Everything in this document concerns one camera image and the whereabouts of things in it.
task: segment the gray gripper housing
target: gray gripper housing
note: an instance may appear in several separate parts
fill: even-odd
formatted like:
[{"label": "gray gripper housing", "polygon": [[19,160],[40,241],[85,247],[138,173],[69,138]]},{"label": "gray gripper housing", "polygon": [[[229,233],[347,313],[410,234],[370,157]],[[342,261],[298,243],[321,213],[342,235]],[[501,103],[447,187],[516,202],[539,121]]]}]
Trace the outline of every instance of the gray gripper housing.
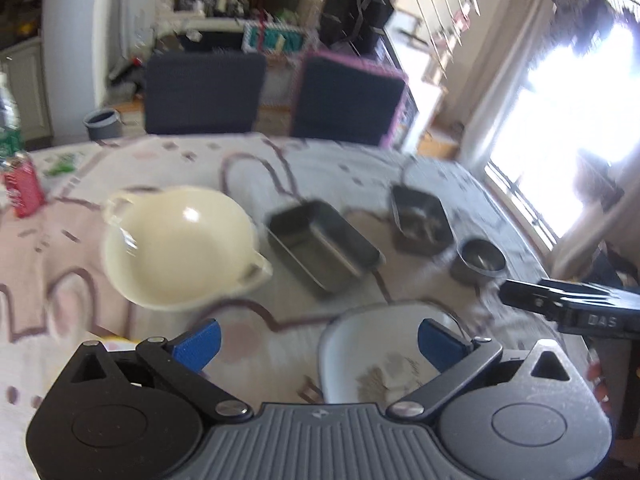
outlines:
[{"label": "gray gripper housing", "polygon": [[386,420],[374,404],[265,404],[205,440],[172,480],[473,480],[426,427]]}]

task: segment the beige curtain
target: beige curtain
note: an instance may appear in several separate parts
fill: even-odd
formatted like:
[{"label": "beige curtain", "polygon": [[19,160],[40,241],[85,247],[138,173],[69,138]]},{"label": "beige curtain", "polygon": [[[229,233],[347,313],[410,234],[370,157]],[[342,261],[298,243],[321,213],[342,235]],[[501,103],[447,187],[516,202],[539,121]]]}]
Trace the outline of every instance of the beige curtain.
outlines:
[{"label": "beige curtain", "polygon": [[500,125],[553,17],[551,0],[509,0],[494,20],[460,100],[468,117],[458,161],[482,180]]},{"label": "beige curtain", "polygon": [[612,169],[612,176],[624,196],[607,213],[599,202],[584,209],[546,259],[552,278],[569,280],[582,274],[603,240],[640,267],[640,144]]}]

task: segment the triangular cutout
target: triangular cutout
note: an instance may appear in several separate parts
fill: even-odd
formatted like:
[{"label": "triangular cutout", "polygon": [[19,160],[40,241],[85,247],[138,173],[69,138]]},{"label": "triangular cutout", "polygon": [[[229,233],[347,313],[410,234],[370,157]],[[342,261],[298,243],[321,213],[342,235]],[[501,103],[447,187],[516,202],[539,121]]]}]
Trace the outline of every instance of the triangular cutout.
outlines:
[{"label": "triangular cutout", "polygon": [[568,381],[569,375],[553,352],[542,352],[540,359],[531,373],[533,377],[541,379],[555,379],[556,381]]},{"label": "triangular cutout", "polygon": [[78,371],[74,375],[73,383],[84,383],[85,381],[95,381],[96,379],[104,379],[107,376],[100,366],[100,361],[94,354],[85,356]]}]

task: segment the table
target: table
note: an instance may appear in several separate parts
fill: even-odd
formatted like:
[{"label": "table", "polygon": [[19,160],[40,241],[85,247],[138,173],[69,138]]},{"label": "table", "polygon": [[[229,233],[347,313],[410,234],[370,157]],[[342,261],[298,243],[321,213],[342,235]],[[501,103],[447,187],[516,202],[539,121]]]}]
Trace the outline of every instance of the table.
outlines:
[{"label": "table", "polygon": [[[468,288],[449,276],[453,250],[432,259],[398,253],[388,222],[391,185],[437,195],[458,240],[479,235],[504,252],[510,278],[536,281],[544,271],[494,200],[453,162],[415,158],[335,142],[247,136],[121,139],[57,148],[86,152],[75,174],[44,179],[49,203],[17,220],[0,217],[0,476],[34,478],[23,434],[60,368],[78,344],[98,336],[171,338],[206,316],[222,326],[223,347],[206,368],[231,394],[259,407],[264,400],[321,400],[316,348],[322,330],[356,306],[427,300],[451,314],[470,336],[530,349],[556,339],[584,371],[587,351],[541,317],[503,306],[498,284]],[[34,154],[42,167],[52,154]],[[102,272],[100,204],[119,189],[155,192],[204,186],[230,195],[258,226],[273,279],[247,298],[196,314],[164,314],[122,298]],[[319,301],[283,267],[265,242],[264,222],[277,209],[320,198],[332,204],[386,256],[386,264],[345,294]]]}]

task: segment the pot handle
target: pot handle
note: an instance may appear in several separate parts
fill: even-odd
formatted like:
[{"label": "pot handle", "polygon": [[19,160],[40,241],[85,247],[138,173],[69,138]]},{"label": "pot handle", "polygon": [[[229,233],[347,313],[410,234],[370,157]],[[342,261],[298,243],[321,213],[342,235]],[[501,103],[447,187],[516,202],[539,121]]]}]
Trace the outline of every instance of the pot handle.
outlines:
[{"label": "pot handle", "polygon": [[117,226],[122,220],[118,215],[118,211],[124,204],[135,204],[139,198],[139,196],[126,191],[118,191],[112,194],[104,204],[102,204],[102,218],[107,224]]},{"label": "pot handle", "polygon": [[273,276],[271,263],[267,258],[256,252],[250,271],[240,278],[238,284],[228,293],[228,297],[242,296],[265,284],[271,276]]}]

